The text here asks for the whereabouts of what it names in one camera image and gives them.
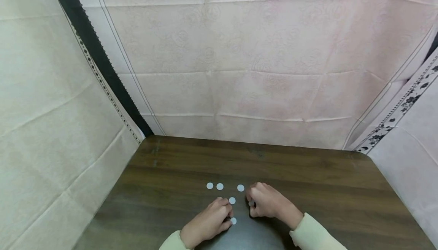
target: cloth wall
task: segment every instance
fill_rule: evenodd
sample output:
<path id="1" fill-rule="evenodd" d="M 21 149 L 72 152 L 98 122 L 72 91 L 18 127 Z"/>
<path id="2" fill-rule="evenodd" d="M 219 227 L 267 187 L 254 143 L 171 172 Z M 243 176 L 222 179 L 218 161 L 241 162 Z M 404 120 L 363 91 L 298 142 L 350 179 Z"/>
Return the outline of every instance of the cloth wall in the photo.
<path id="1" fill-rule="evenodd" d="M 437 2 L 81 0 L 156 134 L 335 149 L 424 44 Z"/>
<path id="2" fill-rule="evenodd" d="M 140 135 L 57 0 L 0 0 L 0 36 L 0 249 L 70 250 Z"/>
<path id="3" fill-rule="evenodd" d="M 377 144 L 367 141 L 358 151 L 368 152 L 438 248 L 438 50 L 424 66 L 371 138 Z"/>

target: hand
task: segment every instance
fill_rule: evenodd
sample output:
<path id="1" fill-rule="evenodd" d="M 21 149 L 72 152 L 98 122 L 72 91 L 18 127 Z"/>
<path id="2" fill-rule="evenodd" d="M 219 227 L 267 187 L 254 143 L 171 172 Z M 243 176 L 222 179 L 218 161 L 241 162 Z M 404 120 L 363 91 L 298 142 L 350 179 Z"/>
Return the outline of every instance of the hand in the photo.
<path id="1" fill-rule="evenodd" d="M 291 201 L 266 183 L 255 183 L 246 192 L 247 200 L 254 201 L 250 215 L 255 217 L 277 218 L 295 230 L 304 215 Z"/>
<path id="2" fill-rule="evenodd" d="M 186 248 L 193 249 L 230 228 L 231 221 L 224 221 L 227 217 L 233 217 L 233 208 L 227 199 L 218 197 L 186 224 L 179 236 Z"/>

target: patterned border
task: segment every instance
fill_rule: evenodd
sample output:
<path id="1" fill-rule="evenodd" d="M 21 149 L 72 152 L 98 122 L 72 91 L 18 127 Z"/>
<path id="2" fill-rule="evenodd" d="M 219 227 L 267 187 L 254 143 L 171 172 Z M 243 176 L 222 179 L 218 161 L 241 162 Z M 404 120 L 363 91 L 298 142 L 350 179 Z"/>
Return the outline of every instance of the patterned border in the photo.
<path id="1" fill-rule="evenodd" d="M 379 123 L 379 125 L 367 135 L 367 137 L 358 144 L 353 151 L 367 154 L 379 141 L 383 139 L 403 118 L 403 116 L 409 111 L 415 102 L 421 97 L 426 89 L 432 84 L 435 78 L 438 76 L 438 52 L 436 51 L 433 58 L 428 59 L 423 63 L 423 66 L 430 61 L 429 65 L 425 68 L 421 76 L 415 83 L 409 88 L 409 91 L 403 95 L 398 101 L 395 107 L 386 115 L 385 118 Z"/>
<path id="2" fill-rule="evenodd" d="M 135 138 L 136 142 L 138 144 L 141 143 L 141 140 L 139 140 L 139 138 L 135 135 L 134 131 L 132 130 L 131 126 L 129 125 L 129 123 L 126 121 L 125 117 L 123 116 L 122 112 L 120 111 L 118 105 L 116 104 L 115 100 L 113 99 L 112 95 L 110 94 L 110 92 L 108 91 L 107 87 L 105 86 L 104 83 L 104 79 L 102 78 L 100 71 L 96 68 L 96 63 L 94 62 L 93 58 L 90 56 L 90 53 L 88 52 L 86 46 L 84 45 L 84 42 L 81 40 L 81 37 L 79 36 L 78 32 L 76 31 L 75 27 L 72 25 L 70 19 L 68 18 L 67 14 L 64 12 L 64 15 L 70 25 L 71 30 L 73 31 L 76 40 L 78 42 L 78 45 L 80 45 L 81 50 L 84 53 L 85 58 L 87 59 L 88 65 L 90 66 L 91 70 L 93 71 L 94 76 L 96 77 L 96 79 L 99 81 L 100 86 L 103 88 L 103 90 L 105 91 L 108 99 L 111 101 L 111 103 L 113 104 L 114 108 L 116 109 L 117 113 L 119 114 L 120 118 L 122 119 L 123 123 L 127 126 L 127 128 L 129 129 L 129 131 L 131 132 L 131 134 L 133 135 L 133 137 Z"/>
<path id="3" fill-rule="evenodd" d="M 81 1 L 58 1 L 68 17 L 70 24 L 74 26 L 76 34 L 81 37 L 81 41 L 87 47 L 87 52 L 93 56 L 92 65 L 100 72 L 101 78 L 105 79 L 105 85 L 112 90 L 112 95 L 118 99 L 118 104 L 125 109 L 127 114 L 132 118 L 146 137 L 153 135 L 149 125 L 143 116 L 141 116 L 125 86 L 116 74 L 106 51 L 102 47 L 102 44 L 91 25 L 89 17 L 84 11 Z"/>

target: wood grain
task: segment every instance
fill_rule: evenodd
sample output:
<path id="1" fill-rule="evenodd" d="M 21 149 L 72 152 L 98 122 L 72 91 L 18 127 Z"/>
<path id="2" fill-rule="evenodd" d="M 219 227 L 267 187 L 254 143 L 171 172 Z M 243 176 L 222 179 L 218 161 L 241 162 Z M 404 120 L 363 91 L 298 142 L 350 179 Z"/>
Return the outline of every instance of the wood grain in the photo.
<path id="1" fill-rule="evenodd" d="M 160 136 L 143 141 L 75 249 L 158 249 L 217 196 L 236 198 L 237 224 L 197 249 L 296 249 L 282 222 L 249 217 L 236 187 L 257 181 L 349 250 L 435 249 L 366 155 Z"/>

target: sleeve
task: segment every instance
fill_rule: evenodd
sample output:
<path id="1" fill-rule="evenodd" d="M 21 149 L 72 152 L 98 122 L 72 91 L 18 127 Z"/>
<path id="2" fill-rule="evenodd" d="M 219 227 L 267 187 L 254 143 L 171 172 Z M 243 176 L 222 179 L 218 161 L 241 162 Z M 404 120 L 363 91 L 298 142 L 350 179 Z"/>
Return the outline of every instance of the sleeve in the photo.
<path id="1" fill-rule="evenodd" d="M 179 230 L 170 235 L 161 245 L 159 250 L 189 250 L 179 237 Z"/>
<path id="2" fill-rule="evenodd" d="M 289 232 L 295 246 L 302 250 L 346 250 L 311 215 L 305 213 L 297 229 Z"/>

